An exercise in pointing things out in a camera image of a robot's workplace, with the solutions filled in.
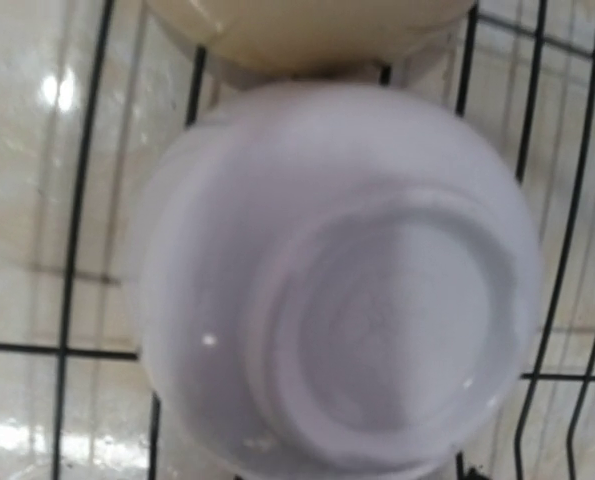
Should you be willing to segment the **beige ceramic bowl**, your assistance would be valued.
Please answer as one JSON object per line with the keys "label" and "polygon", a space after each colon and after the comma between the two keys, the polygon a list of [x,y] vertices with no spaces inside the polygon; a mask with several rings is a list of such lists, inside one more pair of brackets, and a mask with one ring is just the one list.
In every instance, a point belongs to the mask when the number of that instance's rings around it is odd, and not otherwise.
{"label": "beige ceramic bowl", "polygon": [[151,1],[173,32],[267,75],[391,63],[465,18],[470,1]]}

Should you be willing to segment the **white ceramic bowl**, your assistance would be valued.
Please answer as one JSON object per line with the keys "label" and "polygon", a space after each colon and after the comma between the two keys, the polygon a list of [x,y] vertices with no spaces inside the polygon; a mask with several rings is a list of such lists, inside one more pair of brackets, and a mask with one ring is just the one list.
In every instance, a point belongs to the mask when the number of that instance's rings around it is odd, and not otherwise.
{"label": "white ceramic bowl", "polygon": [[525,196],[402,91],[287,82],[205,113],[130,208],[123,291],[182,432],[247,479],[416,479],[515,386],[541,309]]}

